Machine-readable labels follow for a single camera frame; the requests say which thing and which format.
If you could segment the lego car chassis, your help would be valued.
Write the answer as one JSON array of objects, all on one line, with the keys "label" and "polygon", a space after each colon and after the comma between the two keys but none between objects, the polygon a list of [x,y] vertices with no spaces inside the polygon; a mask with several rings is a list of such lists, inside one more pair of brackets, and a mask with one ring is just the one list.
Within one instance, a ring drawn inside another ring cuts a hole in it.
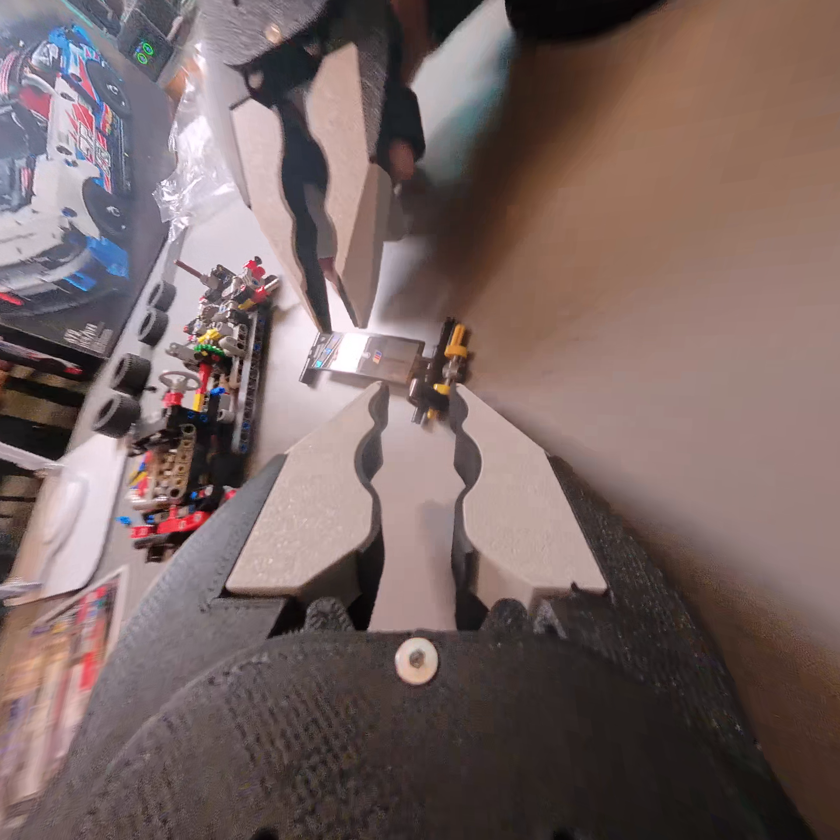
[{"label": "lego car chassis", "polygon": [[148,562],[170,557],[244,483],[280,284],[259,256],[238,271],[217,265],[202,273],[180,260],[175,266],[204,288],[185,341],[165,350],[181,367],[159,373],[157,393],[143,394],[140,419],[121,438],[136,459],[133,472],[149,459],[148,479],[127,484],[126,496],[129,538]]}]

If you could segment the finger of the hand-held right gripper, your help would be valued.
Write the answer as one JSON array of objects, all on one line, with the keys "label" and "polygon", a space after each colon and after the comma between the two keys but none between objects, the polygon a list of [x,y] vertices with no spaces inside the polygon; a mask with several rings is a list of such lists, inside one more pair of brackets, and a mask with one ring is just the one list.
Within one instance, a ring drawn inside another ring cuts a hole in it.
[{"label": "finger of the hand-held right gripper", "polygon": [[250,206],[290,287],[321,333],[332,330],[327,283],[317,254],[318,230],[300,176],[286,155],[277,110],[247,99],[231,111]]},{"label": "finger of the hand-held right gripper", "polygon": [[362,108],[359,52],[326,56],[305,97],[311,137],[327,167],[327,184],[304,188],[316,227],[316,253],[343,292],[353,325],[365,329],[379,286],[395,204],[391,177],[370,160]]}]

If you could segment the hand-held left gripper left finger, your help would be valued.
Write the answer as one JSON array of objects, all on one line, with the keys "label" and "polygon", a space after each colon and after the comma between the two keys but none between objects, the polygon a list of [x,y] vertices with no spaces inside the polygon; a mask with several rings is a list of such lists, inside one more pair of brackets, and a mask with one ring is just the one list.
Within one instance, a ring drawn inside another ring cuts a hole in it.
[{"label": "hand-held left gripper left finger", "polygon": [[233,595],[357,599],[359,563],[381,528],[371,483],[382,465],[390,389],[376,382],[288,449],[227,578]]}]

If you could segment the colourful instruction booklet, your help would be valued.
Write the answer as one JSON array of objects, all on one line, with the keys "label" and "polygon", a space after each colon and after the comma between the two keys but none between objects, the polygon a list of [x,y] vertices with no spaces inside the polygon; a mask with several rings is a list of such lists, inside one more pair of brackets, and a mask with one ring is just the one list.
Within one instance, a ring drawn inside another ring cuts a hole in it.
[{"label": "colourful instruction booklet", "polygon": [[125,564],[41,617],[2,694],[2,821],[36,799],[65,761],[119,636]]}]

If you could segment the black curved lego panel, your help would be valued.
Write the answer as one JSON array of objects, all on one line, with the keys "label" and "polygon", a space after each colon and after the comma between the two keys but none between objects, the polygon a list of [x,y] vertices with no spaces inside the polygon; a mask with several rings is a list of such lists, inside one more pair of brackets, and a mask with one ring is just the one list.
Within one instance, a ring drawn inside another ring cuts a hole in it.
[{"label": "black curved lego panel", "polygon": [[[466,346],[469,357],[463,379],[455,386],[466,381],[470,358],[468,342],[467,328]],[[424,341],[379,333],[323,332],[311,345],[299,382],[313,385],[320,373],[354,375],[366,380],[404,385],[407,388],[408,400],[412,378],[422,359],[429,359],[434,349],[427,355]]]}]

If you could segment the clear plastic bag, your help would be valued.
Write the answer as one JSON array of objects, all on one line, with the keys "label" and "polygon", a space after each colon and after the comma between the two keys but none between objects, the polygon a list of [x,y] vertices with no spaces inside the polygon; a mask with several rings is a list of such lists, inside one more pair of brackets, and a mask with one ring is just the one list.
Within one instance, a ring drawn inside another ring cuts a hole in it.
[{"label": "clear plastic bag", "polygon": [[168,241],[221,212],[234,196],[250,205],[234,112],[249,96],[242,77],[215,56],[204,32],[178,55],[164,92],[173,106],[174,169],[154,189]]}]

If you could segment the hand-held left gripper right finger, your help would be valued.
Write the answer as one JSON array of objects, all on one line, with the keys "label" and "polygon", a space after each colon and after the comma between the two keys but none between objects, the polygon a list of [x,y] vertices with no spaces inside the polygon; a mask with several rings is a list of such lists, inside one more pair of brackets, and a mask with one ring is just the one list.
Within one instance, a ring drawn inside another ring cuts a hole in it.
[{"label": "hand-held left gripper right finger", "polygon": [[450,396],[455,505],[451,562],[457,593],[543,599],[607,582],[548,454],[464,385]]}]

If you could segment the black box with green light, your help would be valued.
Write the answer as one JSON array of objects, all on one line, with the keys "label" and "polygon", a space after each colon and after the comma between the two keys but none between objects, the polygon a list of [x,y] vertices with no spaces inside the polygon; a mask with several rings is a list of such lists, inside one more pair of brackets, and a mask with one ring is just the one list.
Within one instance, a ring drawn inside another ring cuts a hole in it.
[{"label": "black box with green light", "polygon": [[127,3],[121,18],[117,45],[119,53],[151,81],[157,82],[172,58],[169,40],[177,14],[168,1]]}]

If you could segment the person's right hand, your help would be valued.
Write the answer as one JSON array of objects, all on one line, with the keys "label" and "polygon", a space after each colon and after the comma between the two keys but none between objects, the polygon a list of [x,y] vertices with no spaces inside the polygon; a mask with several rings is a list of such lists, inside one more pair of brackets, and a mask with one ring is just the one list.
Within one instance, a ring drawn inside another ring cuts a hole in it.
[{"label": "person's right hand", "polygon": [[[460,2],[391,1],[402,30],[401,83],[407,86],[424,60],[440,47],[464,19]],[[414,174],[414,152],[408,142],[394,140],[390,149],[392,178],[405,182]]]}]

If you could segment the lego set box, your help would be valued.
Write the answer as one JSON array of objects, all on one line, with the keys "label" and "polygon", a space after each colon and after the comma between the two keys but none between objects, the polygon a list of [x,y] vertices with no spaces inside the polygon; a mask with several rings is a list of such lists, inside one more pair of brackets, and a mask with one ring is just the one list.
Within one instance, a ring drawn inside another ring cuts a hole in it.
[{"label": "lego set box", "polygon": [[106,359],[160,254],[171,109],[102,2],[2,2],[2,334]]}]

